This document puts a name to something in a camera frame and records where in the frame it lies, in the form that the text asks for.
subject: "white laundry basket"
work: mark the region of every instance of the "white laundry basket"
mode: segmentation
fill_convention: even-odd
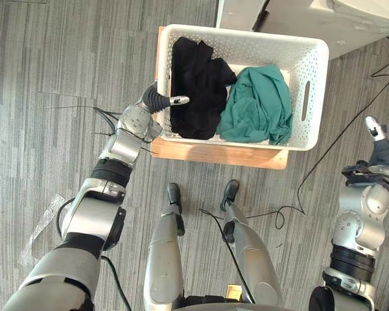
[[[293,110],[292,135],[286,144],[278,145],[269,145],[268,141],[233,143],[221,139],[219,135],[206,141],[184,139],[171,132],[170,108],[167,108],[157,116],[157,121],[164,129],[161,134],[162,139],[185,143],[287,150],[309,150],[315,146],[322,117],[329,59],[329,50],[324,41],[239,30],[169,25],[161,33],[159,46],[158,92],[162,95],[170,96],[171,79],[173,79],[171,76],[172,47],[180,37],[196,42],[203,40],[213,48],[212,58],[223,58],[236,74],[246,66],[277,65],[290,87]]]

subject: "robot finger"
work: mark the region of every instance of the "robot finger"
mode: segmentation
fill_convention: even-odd
[[[376,121],[374,117],[368,115],[364,119],[364,123],[370,133],[373,141],[381,141],[383,139],[387,139],[385,132],[383,131],[381,125]]]

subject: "silver metal arm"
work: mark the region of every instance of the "silver metal arm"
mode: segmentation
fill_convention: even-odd
[[[340,192],[331,264],[323,272],[325,288],[314,290],[310,305],[323,297],[336,310],[375,310],[371,277],[389,210],[389,140],[373,117],[365,122],[375,143],[371,165],[359,161],[342,172],[348,181]]]
[[[161,132],[151,113],[187,101],[187,97],[162,97],[152,86],[137,104],[125,109],[64,218],[62,244],[39,261],[4,310],[94,309],[100,255],[119,241],[126,214],[121,205],[141,145]]]

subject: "transparent plastic wrap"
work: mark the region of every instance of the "transparent plastic wrap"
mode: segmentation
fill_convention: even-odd
[[[42,217],[40,218],[38,224],[34,228],[32,234],[29,237],[23,251],[21,251],[19,255],[19,264],[26,266],[33,266],[38,263],[38,259],[32,256],[32,246],[36,238],[40,235],[40,233],[52,222],[52,219],[58,212],[59,207],[65,203],[65,198],[56,194],[52,200],[49,207],[45,210]]]

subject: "white furniture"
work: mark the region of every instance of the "white furniture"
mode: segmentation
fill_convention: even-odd
[[[389,0],[220,0],[217,27],[323,39],[330,59],[389,35]]]

